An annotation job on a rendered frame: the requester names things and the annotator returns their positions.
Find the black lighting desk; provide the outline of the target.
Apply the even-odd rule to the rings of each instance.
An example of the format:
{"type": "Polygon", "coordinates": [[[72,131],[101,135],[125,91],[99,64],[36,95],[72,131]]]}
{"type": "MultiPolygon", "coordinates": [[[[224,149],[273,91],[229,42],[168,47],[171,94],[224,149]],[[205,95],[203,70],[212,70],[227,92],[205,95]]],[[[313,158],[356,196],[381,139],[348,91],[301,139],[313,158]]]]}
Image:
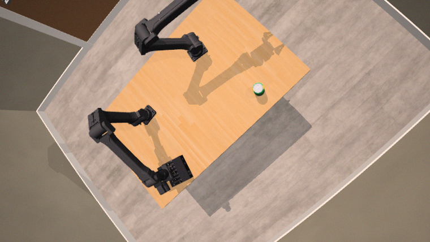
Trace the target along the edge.
{"type": "Polygon", "coordinates": [[[180,155],[165,164],[167,167],[173,169],[174,179],[169,181],[172,187],[193,177],[183,155],[180,155]]]}

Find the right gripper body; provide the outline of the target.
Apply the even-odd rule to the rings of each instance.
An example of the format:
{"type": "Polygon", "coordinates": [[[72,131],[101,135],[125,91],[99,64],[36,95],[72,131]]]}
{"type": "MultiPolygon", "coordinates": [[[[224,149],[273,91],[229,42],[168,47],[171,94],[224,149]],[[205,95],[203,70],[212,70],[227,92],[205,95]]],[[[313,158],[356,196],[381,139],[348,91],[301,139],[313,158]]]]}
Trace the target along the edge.
{"type": "Polygon", "coordinates": [[[164,165],[162,165],[162,166],[160,166],[159,168],[157,168],[158,170],[161,170],[163,173],[164,173],[164,175],[165,175],[165,178],[164,179],[166,179],[166,180],[164,180],[164,181],[166,181],[166,182],[168,182],[168,181],[170,181],[170,180],[172,180],[173,178],[174,178],[174,175],[173,175],[173,173],[171,172],[171,169],[169,168],[169,167],[167,167],[167,165],[166,164],[164,164],[164,165]]]}

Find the green drink can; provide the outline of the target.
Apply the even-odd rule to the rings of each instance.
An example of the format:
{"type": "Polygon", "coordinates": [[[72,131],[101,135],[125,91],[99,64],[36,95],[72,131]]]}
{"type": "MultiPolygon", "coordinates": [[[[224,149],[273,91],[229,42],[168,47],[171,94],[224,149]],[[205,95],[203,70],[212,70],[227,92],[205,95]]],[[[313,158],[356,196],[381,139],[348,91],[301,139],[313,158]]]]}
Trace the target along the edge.
{"type": "Polygon", "coordinates": [[[264,86],[262,85],[262,83],[255,83],[252,87],[252,90],[254,92],[255,95],[257,96],[262,96],[265,92],[264,86]]]}

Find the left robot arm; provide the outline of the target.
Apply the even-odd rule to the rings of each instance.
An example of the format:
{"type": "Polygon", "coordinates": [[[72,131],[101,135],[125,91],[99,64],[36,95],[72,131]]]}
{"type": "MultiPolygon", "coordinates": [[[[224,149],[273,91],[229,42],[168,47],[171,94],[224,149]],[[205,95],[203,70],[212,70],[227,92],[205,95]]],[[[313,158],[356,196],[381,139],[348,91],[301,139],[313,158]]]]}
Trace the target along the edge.
{"type": "Polygon", "coordinates": [[[187,50],[192,61],[196,61],[207,53],[207,48],[194,32],[184,34],[181,38],[158,37],[163,28],[197,1],[174,0],[152,19],[147,20],[144,18],[136,24],[134,32],[135,45],[139,49],[140,54],[145,55],[150,51],[182,49],[187,50]]]}

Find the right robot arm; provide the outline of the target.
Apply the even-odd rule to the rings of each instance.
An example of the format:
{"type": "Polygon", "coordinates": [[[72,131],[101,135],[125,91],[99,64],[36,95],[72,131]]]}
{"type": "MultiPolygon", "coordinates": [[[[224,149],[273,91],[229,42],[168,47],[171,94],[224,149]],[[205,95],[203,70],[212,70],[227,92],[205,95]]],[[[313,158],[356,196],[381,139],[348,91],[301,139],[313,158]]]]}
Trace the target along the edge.
{"type": "Polygon", "coordinates": [[[145,166],[114,134],[115,128],[111,123],[128,123],[136,127],[143,122],[145,125],[152,120],[156,111],[146,105],[137,112],[103,111],[97,108],[88,115],[89,136],[96,143],[105,144],[112,150],[141,180],[146,187],[154,186],[160,195],[168,192],[170,187],[164,180],[165,175],[161,170],[154,172],[145,166]],[[145,110],[146,109],[146,110],[145,110]],[[105,133],[107,132],[107,133],[105,133]],[[104,134],[105,133],[105,134],[104,134]],[[103,135],[104,134],[104,135],[103,135]],[[102,136],[103,135],[103,136],[102,136]]]}

